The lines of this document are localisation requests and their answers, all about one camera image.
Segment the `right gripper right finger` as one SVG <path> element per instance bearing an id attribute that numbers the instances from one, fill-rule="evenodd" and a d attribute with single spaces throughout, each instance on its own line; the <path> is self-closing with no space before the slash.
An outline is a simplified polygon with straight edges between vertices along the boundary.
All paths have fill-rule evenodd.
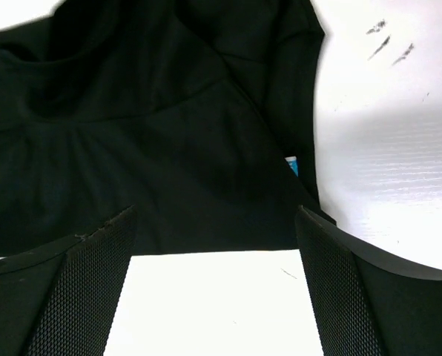
<path id="1" fill-rule="evenodd" d="M 325 355 L 442 355 L 442 270 L 301 206 L 297 241 Z"/>

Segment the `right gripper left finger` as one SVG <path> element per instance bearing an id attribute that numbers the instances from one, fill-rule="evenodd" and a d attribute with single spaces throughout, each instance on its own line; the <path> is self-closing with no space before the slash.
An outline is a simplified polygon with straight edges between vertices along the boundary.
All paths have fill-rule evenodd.
<path id="1" fill-rule="evenodd" d="M 0 259 L 0 356 L 103 355 L 136 237 L 127 207 L 86 234 Z"/>

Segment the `black t-shirt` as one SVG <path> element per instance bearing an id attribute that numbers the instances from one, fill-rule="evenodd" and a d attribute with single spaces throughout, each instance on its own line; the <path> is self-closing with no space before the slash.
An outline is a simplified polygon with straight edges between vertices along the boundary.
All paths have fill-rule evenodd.
<path id="1" fill-rule="evenodd" d="M 310 1 L 66 1 L 0 31 L 0 256 L 133 205 L 134 254 L 288 250 L 321 213 Z"/>

